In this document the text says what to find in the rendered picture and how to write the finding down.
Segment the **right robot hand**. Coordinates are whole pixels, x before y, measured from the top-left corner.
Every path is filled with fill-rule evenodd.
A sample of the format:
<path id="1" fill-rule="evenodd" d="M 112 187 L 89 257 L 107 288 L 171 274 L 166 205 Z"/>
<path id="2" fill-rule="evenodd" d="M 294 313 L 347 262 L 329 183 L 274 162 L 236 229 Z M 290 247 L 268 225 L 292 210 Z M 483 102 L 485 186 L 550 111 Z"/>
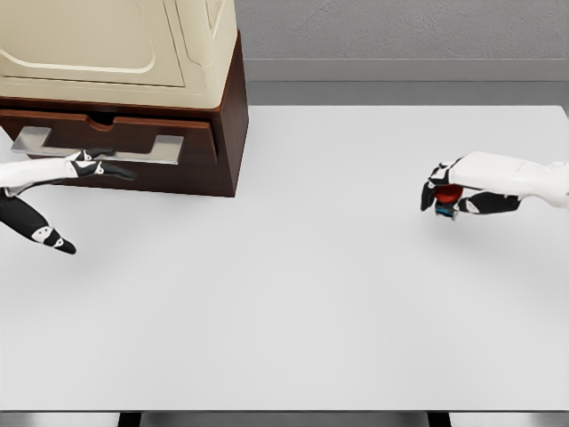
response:
<path id="1" fill-rule="evenodd" d="M 515 212 L 530 195 L 543 166 L 528 160 L 481 151 L 439 163 L 423 185 L 421 210 L 431 206 L 436 213 L 453 218 L 457 213 L 502 214 Z M 467 197 L 450 202 L 436 198 L 438 189 L 457 186 L 473 189 Z"/>

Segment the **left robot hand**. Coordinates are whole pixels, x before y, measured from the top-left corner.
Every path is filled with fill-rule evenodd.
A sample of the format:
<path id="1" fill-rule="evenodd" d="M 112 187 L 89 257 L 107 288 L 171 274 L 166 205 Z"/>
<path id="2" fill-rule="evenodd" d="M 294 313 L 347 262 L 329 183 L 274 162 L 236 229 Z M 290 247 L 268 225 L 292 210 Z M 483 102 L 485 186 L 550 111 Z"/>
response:
<path id="1" fill-rule="evenodd" d="M 66 254 L 75 254 L 75 246 L 62 237 L 34 207 L 22 200 L 20 194 L 37 186 L 94 175 L 136 179 L 135 172 L 100 160 L 115 153 L 114 149 L 109 148 L 83 149 L 66 157 L 0 164 L 0 223 L 32 242 Z"/>

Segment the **red button switch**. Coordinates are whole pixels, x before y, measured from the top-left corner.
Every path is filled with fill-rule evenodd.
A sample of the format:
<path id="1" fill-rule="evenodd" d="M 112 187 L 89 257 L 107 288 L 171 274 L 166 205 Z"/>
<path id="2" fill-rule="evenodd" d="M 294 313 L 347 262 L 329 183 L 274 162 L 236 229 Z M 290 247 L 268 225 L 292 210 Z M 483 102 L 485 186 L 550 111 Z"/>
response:
<path id="1" fill-rule="evenodd" d="M 461 199 L 463 187 L 456 184 L 439 186 L 435 190 L 435 214 L 455 220 L 455 205 Z"/>

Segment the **brown wooden drawer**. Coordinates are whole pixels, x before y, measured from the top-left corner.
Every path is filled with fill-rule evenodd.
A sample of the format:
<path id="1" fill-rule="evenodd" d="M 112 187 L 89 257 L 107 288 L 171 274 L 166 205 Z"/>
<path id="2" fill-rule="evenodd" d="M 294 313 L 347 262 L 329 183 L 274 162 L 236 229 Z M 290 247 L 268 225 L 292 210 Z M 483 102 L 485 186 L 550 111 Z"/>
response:
<path id="1" fill-rule="evenodd" d="M 79 150 L 112 148 L 115 151 L 149 153 L 159 134 L 182 136 L 184 142 L 177 165 L 217 163 L 212 128 L 206 122 L 117 116 L 110 125 L 101 125 L 85 114 L 0 109 L 0 126 L 13 141 L 24 126 L 49 127 L 52 135 L 46 142 L 48 147 Z"/>

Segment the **silver metal drawer handle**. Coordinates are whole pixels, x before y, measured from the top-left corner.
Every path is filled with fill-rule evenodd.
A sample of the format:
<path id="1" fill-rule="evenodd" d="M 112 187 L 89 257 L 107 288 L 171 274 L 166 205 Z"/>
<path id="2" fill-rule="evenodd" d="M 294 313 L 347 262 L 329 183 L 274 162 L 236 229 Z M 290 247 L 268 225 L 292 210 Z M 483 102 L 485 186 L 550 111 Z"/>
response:
<path id="1" fill-rule="evenodd" d="M 66 157 L 79 151 L 76 148 L 48 147 L 46 142 L 52 135 L 52 129 L 40 126 L 24 126 L 12 143 L 11 151 L 27 156 Z M 183 146 L 182 136 L 159 134 L 149 153 L 134 153 L 116 151 L 111 157 L 102 157 L 103 160 L 122 162 L 147 163 L 159 165 L 177 165 Z"/>

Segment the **cream cabinet top unit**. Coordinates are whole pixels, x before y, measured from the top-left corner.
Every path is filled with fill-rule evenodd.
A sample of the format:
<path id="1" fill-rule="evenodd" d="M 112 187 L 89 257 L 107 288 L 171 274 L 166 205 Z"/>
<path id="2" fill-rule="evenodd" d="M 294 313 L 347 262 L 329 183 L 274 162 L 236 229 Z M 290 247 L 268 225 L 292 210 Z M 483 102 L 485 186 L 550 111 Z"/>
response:
<path id="1" fill-rule="evenodd" d="M 0 0 L 0 96 L 213 109 L 234 0 Z"/>

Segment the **brown wooden cabinet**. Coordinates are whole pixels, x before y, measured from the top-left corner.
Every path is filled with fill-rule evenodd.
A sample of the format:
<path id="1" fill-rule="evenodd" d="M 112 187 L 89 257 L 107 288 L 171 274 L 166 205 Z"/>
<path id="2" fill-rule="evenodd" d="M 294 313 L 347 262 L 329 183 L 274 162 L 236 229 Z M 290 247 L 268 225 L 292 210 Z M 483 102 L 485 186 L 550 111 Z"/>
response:
<path id="1" fill-rule="evenodd" d="M 241 39 L 234 38 L 220 102 L 212 109 L 198 107 L 197 99 L 183 87 L 31 79 L 22 87 L 0 89 L 0 109 L 85 114 L 101 125 L 110 125 L 117 116 L 206 122 L 212 128 L 217 153 L 214 165 L 136 165 L 102 160 L 135 172 L 137 178 L 122 181 L 95 175 L 64 182 L 79 187 L 233 197 L 249 125 Z"/>

